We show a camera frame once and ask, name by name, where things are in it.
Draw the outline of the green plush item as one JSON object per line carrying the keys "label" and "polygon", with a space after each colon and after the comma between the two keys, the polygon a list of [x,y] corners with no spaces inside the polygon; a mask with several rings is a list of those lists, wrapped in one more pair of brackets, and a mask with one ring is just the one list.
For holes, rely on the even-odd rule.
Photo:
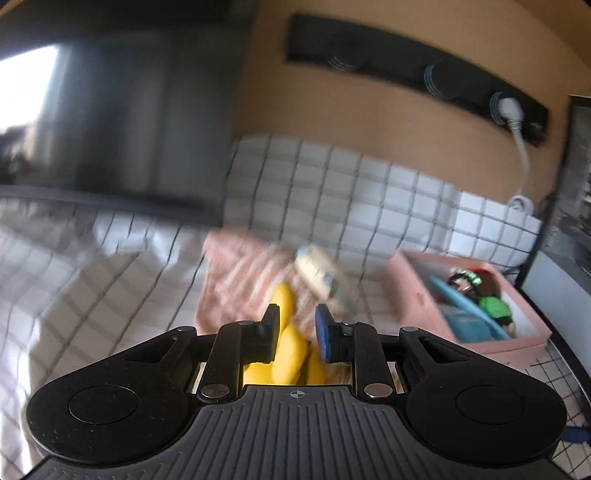
{"label": "green plush item", "polygon": [[478,306],[501,327],[509,327],[513,323],[510,307],[495,296],[483,296],[478,300]]}

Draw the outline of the black monitor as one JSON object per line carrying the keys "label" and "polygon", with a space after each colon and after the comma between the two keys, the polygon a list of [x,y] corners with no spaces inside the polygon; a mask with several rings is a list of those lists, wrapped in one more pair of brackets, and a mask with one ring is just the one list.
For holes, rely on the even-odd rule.
{"label": "black monitor", "polygon": [[1,62],[1,193],[221,223],[245,32],[139,31]]}

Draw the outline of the yellow plush toy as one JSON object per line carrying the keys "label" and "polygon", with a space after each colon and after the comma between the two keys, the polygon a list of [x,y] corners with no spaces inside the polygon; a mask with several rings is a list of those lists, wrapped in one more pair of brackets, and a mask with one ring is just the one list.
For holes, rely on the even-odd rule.
{"label": "yellow plush toy", "polygon": [[270,303],[280,308],[276,354],[269,364],[250,363],[243,367],[243,384],[315,386],[327,382],[325,364],[318,348],[308,342],[291,322],[296,313],[296,299],[287,283],[274,288]]}

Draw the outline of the black wall power strip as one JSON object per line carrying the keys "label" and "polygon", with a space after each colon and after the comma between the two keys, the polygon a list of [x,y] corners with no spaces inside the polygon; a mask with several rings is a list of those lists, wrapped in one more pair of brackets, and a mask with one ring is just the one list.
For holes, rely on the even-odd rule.
{"label": "black wall power strip", "polygon": [[505,127],[499,106],[517,100],[521,132],[538,146],[546,140],[549,110],[489,71],[415,39],[367,25],[295,13],[287,32],[287,60],[399,84],[451,103]]}

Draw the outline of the red brown round item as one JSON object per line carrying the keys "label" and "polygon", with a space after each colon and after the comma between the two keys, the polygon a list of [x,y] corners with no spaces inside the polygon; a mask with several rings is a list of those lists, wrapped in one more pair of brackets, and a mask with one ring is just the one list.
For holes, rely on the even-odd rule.
{"label": "red brown round item", "polygon": [[470,297],[499,297],[501,292],[495,277],[484,269],[455,269],[448,284]]}

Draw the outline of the glass computer case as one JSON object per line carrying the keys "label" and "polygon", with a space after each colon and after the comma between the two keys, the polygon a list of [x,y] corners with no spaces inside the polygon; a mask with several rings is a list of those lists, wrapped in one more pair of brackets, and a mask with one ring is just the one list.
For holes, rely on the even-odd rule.
{"label": "glass computer case", "polygon": [[585,370],[590,369],[590,98],[573,95],[542,231],[521,283]]}

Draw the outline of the pink cardboard box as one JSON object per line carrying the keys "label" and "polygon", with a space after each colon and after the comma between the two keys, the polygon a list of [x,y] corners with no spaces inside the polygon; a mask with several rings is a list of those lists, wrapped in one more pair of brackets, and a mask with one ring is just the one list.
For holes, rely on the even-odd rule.
{"label": "pink cardboard box", "polygon": [[533,308],[492,265],[399,250],[384,288],[400,327],[418,327],[497,362],[526,368],[551,336]]}

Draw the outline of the cream round pouch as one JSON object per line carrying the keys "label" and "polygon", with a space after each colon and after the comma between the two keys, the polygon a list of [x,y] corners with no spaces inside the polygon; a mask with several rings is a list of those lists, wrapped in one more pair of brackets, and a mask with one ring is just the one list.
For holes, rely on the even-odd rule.
{"label": "cream round pouch", "polygon": [[328,305],[332,314],[349,317],[356,313],[359,288],[321,247],[308,244],[298,248],[294,255],[294,267],[318,300]]}

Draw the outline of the pink striped knitted cloth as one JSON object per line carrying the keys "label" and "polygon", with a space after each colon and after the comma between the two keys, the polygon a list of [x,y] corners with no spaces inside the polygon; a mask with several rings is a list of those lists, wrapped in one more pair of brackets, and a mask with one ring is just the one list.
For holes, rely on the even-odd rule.
{"label": "pink striped knitted cloth", "polygon": [[294,252],[232,230],[209,233],[204,240],[206,271],[195,315],[201,334],[214,334],[222,325],[259,320],[273,290],[287,283],[295,297],[291,322],[310,341],[315,340],[317,297],[294,267]]}

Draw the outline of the white grid tablecloth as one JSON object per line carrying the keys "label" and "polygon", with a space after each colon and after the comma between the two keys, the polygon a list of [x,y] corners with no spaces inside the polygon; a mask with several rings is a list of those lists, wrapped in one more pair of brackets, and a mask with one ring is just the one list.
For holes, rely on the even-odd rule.
{"label": "white grid tablecloth", "polygon": [[[589,477],[589,448],[564,435],[580,404],[546,347],[512,367],[400,327],[384,288],[399,250],[503,276],[537,219],[296,138],[240,139],[226,184],[220,229],[2,202],[3,478]],[[294,255],[318,245],[359,288],[353,316],[332,314],[339,361],[322,361],[325,385],[243,384],[243,367],[263,363],[263,316],[197,331],[204,240],[218,230]]]}

